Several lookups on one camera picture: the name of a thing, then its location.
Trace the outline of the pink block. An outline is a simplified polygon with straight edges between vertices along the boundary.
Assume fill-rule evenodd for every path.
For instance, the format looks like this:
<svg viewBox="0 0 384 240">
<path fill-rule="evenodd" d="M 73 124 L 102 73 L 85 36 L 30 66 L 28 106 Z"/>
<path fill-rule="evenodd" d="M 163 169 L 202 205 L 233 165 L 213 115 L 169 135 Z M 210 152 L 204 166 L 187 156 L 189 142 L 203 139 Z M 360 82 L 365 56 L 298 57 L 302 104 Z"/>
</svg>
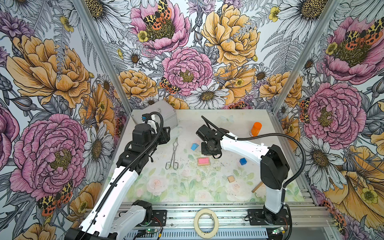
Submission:
<svg viewBox="0 0 384 240">
<path fill-rule="evenodd" d="M 198 163 L 204 163 L 204 162 L 208 162 L 208 163 L 210 163 L 210 159 L 209 158 L 199 158 L 198 159 Z"/>
</svg>

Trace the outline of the light blue triangular block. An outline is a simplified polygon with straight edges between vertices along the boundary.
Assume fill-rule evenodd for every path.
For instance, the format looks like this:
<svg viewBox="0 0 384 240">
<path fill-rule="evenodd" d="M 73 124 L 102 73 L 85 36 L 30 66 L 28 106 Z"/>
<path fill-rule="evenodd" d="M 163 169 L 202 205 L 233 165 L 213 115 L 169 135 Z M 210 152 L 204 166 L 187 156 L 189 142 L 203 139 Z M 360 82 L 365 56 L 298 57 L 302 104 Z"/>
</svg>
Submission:
<svg viewBox="0 0 384 240">
<path fill-rule="evenodd" d="M 193 143 L 191 149 L 195 151 L 199 147 L 199 144 Z"/>
</svg>

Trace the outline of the long natural wood block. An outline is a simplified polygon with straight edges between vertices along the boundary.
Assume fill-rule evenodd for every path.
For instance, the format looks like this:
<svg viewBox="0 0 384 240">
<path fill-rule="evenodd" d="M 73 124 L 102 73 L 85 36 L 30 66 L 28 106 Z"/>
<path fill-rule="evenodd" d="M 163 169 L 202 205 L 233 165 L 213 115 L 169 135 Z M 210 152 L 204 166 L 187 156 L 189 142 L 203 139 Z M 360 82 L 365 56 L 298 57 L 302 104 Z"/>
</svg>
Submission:
<svg viewBox="0 0 384 240">
<path fill-rule="evenodd" d="M 208 163 L 208 162 L 204 162 L 204 163 L 198 163 L 198 166 L 199 167 L 202 167 L 202 166 L 209 166 L 209 165 L 211 165 L 210 163 Z"/>
</svg>

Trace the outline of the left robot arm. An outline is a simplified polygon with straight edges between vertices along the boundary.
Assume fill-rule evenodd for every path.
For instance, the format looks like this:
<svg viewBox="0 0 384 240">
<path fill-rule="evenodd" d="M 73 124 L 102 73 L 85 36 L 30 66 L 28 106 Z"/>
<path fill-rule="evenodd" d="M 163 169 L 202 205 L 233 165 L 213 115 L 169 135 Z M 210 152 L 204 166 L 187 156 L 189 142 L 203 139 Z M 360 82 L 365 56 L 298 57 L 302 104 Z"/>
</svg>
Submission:
<svg viewBox="0 0 384 240">
<path fill-rule="evenodd" d="M 145 165 L 153 160 L 152 154 L 157 146 L 170 140 L 171 129 L 164 127 L 160 113 L 144 114 L 142 120 L 135 126 L 132 140 L 120 154 L 108 187 L 80 226 L 67 231 L 66 240 L 122 240 L 137 225 L 151 221 L 151 203 L 140 200 L 123 215 L 116 216 L 131 186 Z"/>
</svg>

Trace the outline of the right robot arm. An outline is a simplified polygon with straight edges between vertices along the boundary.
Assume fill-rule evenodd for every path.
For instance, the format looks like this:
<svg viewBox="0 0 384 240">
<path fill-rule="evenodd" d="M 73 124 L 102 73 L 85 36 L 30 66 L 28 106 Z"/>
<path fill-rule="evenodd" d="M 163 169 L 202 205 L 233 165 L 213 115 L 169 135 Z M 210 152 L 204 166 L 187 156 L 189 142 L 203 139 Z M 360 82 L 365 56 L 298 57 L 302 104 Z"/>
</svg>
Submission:
<svg viewBox="0 0 384 240">
<path fill-rule="evenodd" d="M 266 186 L 266 200 L 262 212 L 257 217 L 268 224 L 275 224 L 282 213 L 285 202 L 284 182 L 288 178 L 290 166 L 277 145 L 270 147 L 242 140 L 224 129 L 214 130 L 203 125 L 197 132 L 202 142 L 202 154 L 220 158 L 222 151 L 230 151 L 260 167 L 260 178 Z"/>
</svg>

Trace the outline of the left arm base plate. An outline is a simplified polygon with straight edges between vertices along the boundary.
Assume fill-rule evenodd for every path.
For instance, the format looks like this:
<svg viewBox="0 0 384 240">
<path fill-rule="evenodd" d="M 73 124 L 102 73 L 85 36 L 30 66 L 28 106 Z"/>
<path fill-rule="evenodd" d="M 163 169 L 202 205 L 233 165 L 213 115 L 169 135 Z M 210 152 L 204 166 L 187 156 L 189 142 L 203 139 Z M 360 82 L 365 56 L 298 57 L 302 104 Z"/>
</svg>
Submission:
<svg viewBox="0 0 384 240">
<path fill-rule="evenodd" d="M 165 227 L 167 222 L 167 210 L 153 210 L 149 227 Z"/>
</svg>

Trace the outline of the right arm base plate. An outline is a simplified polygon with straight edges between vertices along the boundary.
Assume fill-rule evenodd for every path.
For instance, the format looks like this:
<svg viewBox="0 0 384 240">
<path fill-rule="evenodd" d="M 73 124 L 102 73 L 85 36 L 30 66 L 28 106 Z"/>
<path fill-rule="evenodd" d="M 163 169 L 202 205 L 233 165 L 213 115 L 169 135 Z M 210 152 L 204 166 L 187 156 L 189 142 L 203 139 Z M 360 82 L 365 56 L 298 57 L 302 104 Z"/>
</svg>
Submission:
<svg viewBox="0 0 384 240">
<path fill-rule="evenodd" d="M 291 214 L 287 209 L 281 208 L 276 214 L 268 209 L 248 209 L 245 217 L 251 226 L 272 226 L 272 225 L 289 225 L 291 223 Z"/>
</svg>

